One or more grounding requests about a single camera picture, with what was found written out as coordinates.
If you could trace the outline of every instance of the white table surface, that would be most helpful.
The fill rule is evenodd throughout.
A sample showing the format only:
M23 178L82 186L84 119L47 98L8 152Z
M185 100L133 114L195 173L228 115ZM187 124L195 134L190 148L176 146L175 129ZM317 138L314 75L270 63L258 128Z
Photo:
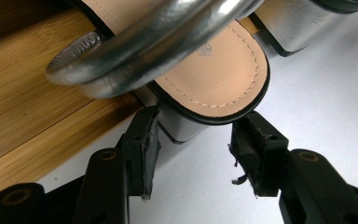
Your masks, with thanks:
M268 44L271 81L256 109L289 140L289 148L323 154L358 187L358 13L298 54L283 58ZM42 178L46 191L86 171L90 155L113 147L127 119L80 154ZM162 149L152 199L131 198L131 224L282 223L278 198L256 198L249 183L231 185L241 175L228 152L231 125L210 127L181 146L160 132Z

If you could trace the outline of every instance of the wooden surface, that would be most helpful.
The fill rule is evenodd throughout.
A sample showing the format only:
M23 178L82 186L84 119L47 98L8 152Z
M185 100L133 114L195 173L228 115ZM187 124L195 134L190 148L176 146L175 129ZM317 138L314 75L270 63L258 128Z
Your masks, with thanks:
M141 107L130 94L95 101L45 79L49 61L93 29L58 0L0 0L0 190L37 181Z

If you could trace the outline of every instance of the bamboo board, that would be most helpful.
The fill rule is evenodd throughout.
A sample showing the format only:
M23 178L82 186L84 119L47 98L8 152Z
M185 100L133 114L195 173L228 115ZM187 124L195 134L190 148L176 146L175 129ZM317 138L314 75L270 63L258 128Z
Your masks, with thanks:
M49 61L93 29L61 1L0 1L0 190L37 181L141 108L130 94L93 101L46 81Z

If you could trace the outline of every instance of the screw hole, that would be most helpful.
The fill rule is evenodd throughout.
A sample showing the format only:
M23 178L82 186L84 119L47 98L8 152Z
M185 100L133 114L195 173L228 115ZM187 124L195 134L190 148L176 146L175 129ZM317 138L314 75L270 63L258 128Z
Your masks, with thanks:
M354 214L345 214L344 220L350 224L358 224L358 216Z
M110 161L116 156L116 152L114 151L105 151L100 154L101 161Z
M2 205L11 206L24 202L31 195L29 189L16 189L2 199Z
M306 151L300 152L298 154L298 157L303 159L304 161L318 161L319 160L319 158L315 154L306 152Z

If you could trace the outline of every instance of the tan leather insole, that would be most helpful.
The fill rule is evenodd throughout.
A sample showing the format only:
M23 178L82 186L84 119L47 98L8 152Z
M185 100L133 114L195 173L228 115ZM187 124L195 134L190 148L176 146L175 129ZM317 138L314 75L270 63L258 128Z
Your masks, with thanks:
M115 35L160 0L83 0ZM268 75L263 50L236 21L155 81L175 101L206 117L244 109Z

